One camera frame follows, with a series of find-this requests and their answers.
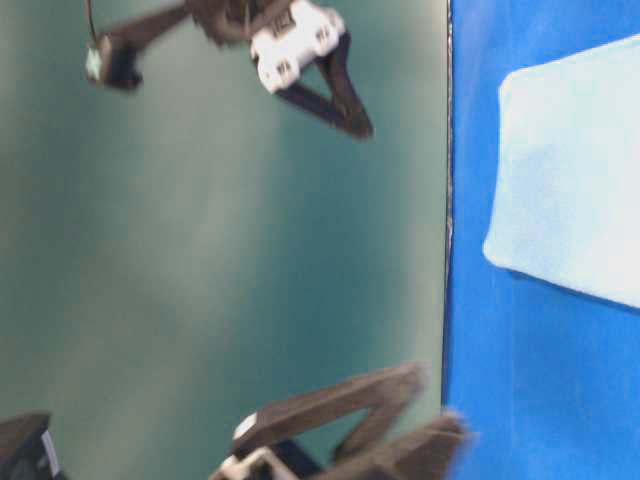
black wire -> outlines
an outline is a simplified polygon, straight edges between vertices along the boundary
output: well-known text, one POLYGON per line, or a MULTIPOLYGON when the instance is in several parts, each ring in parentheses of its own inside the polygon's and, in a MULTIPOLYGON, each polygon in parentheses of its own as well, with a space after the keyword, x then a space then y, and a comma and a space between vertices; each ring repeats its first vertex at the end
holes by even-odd
POLYGON ((93 43, 97 45, 98 38, 96 35, 96 29, 93 26, 93 12, 91 8, 91 0, 85 0, 84 5, 87 13, 87 23, 89 24, 89 32, 91 33, 91 38, 93 38, 93 43))

folded cloth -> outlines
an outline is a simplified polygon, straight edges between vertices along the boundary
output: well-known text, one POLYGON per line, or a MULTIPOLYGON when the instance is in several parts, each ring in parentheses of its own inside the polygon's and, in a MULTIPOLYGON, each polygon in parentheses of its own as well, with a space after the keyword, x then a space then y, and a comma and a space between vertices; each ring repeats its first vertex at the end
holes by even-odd
POLYGON ((507 76, 484 254, 640 307, 640 35, 507 76))

